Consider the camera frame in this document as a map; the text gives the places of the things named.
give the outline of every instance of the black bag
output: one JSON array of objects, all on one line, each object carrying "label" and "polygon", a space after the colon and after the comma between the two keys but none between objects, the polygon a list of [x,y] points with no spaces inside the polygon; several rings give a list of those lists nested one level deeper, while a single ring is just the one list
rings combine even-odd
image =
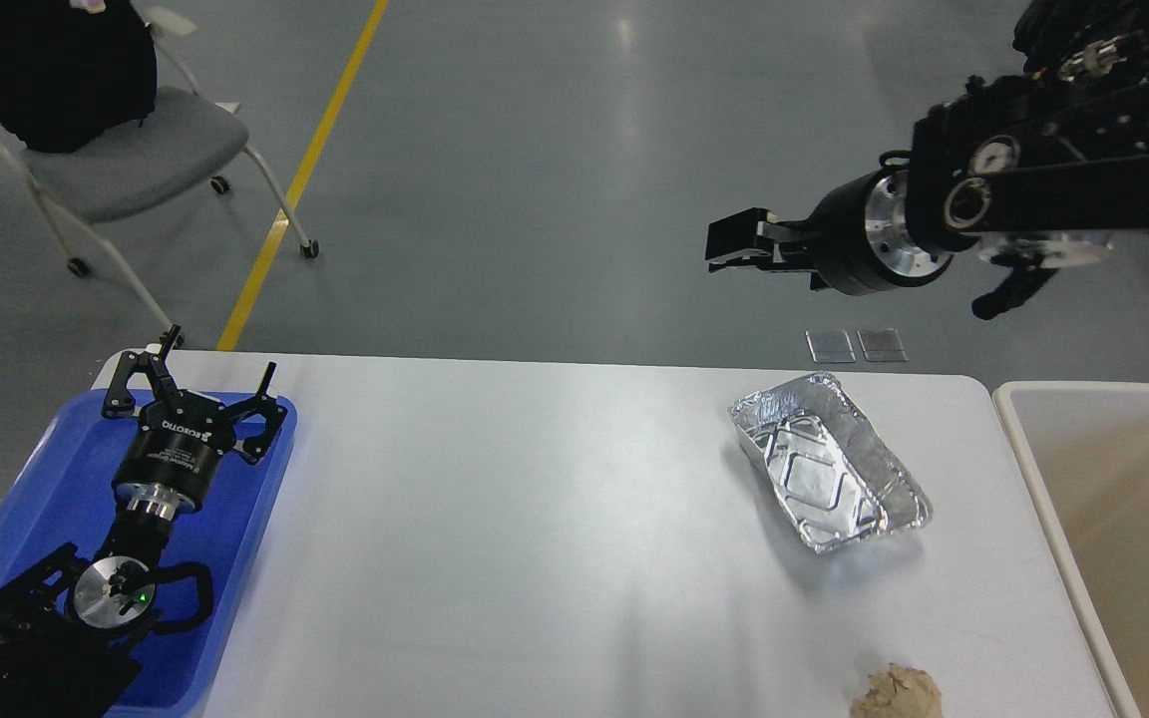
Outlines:
[{"label": "black bag", "polygon": [[154,110],[154,38],[131,0],[0,0],[0,123],[31,149],[72,152]]}]

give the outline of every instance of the chair armrest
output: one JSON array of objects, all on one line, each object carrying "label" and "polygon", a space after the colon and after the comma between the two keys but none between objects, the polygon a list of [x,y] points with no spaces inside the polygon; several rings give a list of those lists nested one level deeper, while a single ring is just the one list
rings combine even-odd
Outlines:
[{"label": "chair armrest", "polygon": [[146,8],[142,17],[147,20],[154,32],[161,31],[169,32],[176,37],[187,37],[198,31],[198,26],[192,20],[184,17],[184,15],[175,10],[165,9],[160,5]]}]

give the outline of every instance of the epoxy floor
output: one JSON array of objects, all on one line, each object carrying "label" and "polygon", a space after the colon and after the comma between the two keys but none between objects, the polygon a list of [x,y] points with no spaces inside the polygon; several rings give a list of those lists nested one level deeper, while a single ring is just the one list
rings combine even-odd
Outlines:
[{"label": "epoxy floor", "polygon": [[[244,102],[288,185],[373,5],[167,5],[201,26],[172,45],[210,99]],[[299,204],[322,257],[284,241],[238,349],[808,369],[807,330],[892,327],[911,362],[839,368],[1149,381],[1149,238],[989,323],[970,301],[1003,272],[971,255],[866,299],[702,261],[712,219],[804,216],[967,76],[1016,72],[1025,6],[392,0]],[[103,227],[192,349],[216,346],[276,210],[246,159],[226,176],[228,195]],[[74,237],[86,280],[0,161],[0,495],[59,406],[160,331]]]}]

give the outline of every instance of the robotic arm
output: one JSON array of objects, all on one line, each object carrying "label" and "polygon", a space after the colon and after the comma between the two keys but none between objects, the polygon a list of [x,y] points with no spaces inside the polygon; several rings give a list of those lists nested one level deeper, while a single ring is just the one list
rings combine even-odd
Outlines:
[{"label": "robotic arm", "polygon": [[970,78],[916,123],[911,152],[886,152],[810,217],[711,223],[708,271],[810,272],[811,289],[858,296],[930,284],[976,250],[1009,269],[972,304],[990,319],[1108,257],[1112,233],[1149,233],[1149,0],[1036,0],[1013,46],[1026,74]]},{"label": "robotic arm", "polygon": [[[248,464],[269,453],[286,408],[269,394],[269,363],[254,395],[236,404],[179,389],[165,358],[172,327],[156,352],[123,354],[106,392],[106,419],[136,418],[138,431],[113,479],[116,514],[91,561],[71,542],[0,587],[0,717],[108,712],[140,673],[131,650],[155,633],[192,631],[210,617],[215,596],[203,563],[161,566],[175,519],[201,510],[219,461]],[[126,383],[145,375],[154,400],[137,406]],[[260,415],[259,433],[238,437]],[[192,616],[162,619],[156,587],[192,580]]]}]

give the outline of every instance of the foil container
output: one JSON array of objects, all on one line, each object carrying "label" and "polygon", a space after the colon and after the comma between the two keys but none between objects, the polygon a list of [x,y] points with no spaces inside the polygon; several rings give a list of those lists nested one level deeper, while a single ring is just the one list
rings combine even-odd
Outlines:
[{"label": "foil container", "polygon": [[928,522],[920,486],[834,376],[816,372],[743,396],[730,418],[815,554]]}]

